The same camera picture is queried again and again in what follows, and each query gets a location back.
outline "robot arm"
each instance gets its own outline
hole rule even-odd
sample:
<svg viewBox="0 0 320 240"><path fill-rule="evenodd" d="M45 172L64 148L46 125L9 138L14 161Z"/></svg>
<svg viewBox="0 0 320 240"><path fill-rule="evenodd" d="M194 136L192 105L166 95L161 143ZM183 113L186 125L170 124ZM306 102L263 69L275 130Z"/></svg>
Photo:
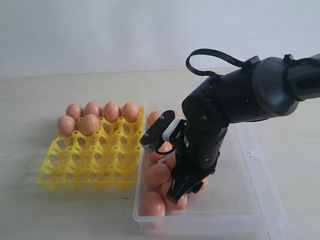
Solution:
<svg viewBox="0 0 320 240"><path fill-rule="evenodd" d="M240 69L222 76L199 71L189 63L193 55L218 57ZM299 102L320 97L320 54L299 60L290 54L284 59L255 56L242 62L217 50L198 49L186 66L209 76L182 102L186 120L165 111L140 139L149 153L164 141L174 145L177 162L167 198L175 204L183 194L197 193L202 180L215 172L229 124L288 116Z"/></svg>

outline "yellow egg tray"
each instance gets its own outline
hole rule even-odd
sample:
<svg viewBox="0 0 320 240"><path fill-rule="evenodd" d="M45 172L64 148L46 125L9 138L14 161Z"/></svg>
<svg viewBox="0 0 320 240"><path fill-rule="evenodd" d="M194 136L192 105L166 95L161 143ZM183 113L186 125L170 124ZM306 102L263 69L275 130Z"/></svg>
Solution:
<svg viewBox="0 0 320 240"><path fill-rule="evenodd" d="M143 133L144 107L140 117L128 122L119 117L116 122L108 122L100 117L100 129L91 136L78 130L71 136L58 135L48 149L37 175L36 183L48 189L61 185L80 189L94 185L103 189L110 184L125 189L137 182Z"/></svg>

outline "egg tray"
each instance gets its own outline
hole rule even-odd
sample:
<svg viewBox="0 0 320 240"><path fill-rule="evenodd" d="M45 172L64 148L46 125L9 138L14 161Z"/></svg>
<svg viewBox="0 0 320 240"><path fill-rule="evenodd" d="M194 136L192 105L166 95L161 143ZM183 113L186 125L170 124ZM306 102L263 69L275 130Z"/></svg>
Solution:
<svg viewBox="0 0 320 240"><path fill-rule="evenodd" d="M100 128L91 136L81 133L82 117L78 130L71 136L61 134L53 140L37 175L36 183L48 189L62 185L74 189L94 185L103 189L110 184L126 189L137 182L143 133L144 107L135 122L119 117L109 122L100 117Z"/></svg>

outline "egg tray cup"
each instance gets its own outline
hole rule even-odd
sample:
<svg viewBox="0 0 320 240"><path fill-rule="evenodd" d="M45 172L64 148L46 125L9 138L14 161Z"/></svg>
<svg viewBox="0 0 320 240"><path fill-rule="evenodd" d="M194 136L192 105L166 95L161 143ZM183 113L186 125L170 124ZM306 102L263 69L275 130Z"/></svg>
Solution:
<svg viewBox="0 0 320 240"><path fill-rule="evenodd" d="M36 183L48 189L62 185L81 189L93 185L99 189L110 184L121 189L130 188L137 182L143 134L144 111L135 122L119 117L109 122L100 117L100 128L91 136L81 133L82 117L78 119L78 130L71 136L53 140L36 178Z"/></svg>

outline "white tabletop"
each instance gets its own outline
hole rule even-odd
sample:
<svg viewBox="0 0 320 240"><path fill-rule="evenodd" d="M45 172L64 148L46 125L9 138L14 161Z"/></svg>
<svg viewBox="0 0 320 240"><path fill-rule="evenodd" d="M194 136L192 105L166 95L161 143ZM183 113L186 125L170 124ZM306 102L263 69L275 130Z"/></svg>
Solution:
<svg viewBox="0 0 320 240"><path fill-rule="evenodd" d="M182 101L203 80L187 70L0 78L0 239L162 239L138 233L134 188L53 191L35 179L70 103ZM291 116L252 124L291 222L289 240L320 238L319 106L309 100Z"/></svg>

